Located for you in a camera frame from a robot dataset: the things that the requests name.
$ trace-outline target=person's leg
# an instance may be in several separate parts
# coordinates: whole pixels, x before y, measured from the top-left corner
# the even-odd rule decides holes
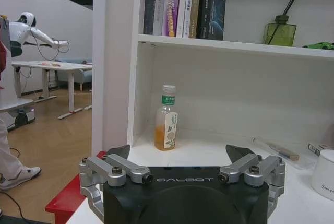
[[[23,165],[10,153],[7,133],[6,124],[0,119],[0,173],[5,179],[11,180],[17,177]]]
[[[8,190],[29,181],[41,172],[41,168],[27,168],[10,153],[7,140],[7,127],[0,119],[0,190]]]

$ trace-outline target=plastic bottle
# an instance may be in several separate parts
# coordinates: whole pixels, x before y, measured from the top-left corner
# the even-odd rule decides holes
[[[176,88],[171,85],[163,85],[162,106],[156,114],[156,127],[154,145],[162,151],[175,147],[176,126],[178,114],[173,110]]]

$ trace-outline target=green glass bottle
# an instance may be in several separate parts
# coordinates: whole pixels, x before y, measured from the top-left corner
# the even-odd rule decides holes
[[[276,23],[267,24],[263,44],[292,46],[297,25],[287,24],[288,20],[288,15],[278,15],[275,19]]]

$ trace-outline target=white sneaker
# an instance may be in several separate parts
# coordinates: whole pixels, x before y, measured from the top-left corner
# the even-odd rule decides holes
[[[41,168],[39,167],[36,167],[36,168],[23,167],[23,169],[21,170],[21,172],[19,173],[16,179],[3,180],[2,182],[0,182],[0,189],[8,190],[13,187],[16,187],[22,184],[23,182],[36,178],[40,174],[40,172],[41,172]]]

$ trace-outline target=white pants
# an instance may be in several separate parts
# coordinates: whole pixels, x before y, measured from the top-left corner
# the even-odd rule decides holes
[[[21,172],[23,165],[18,158],[10,153],[7,134],[7,126],[0,119],[0,173],[5,179],[11,180]]]

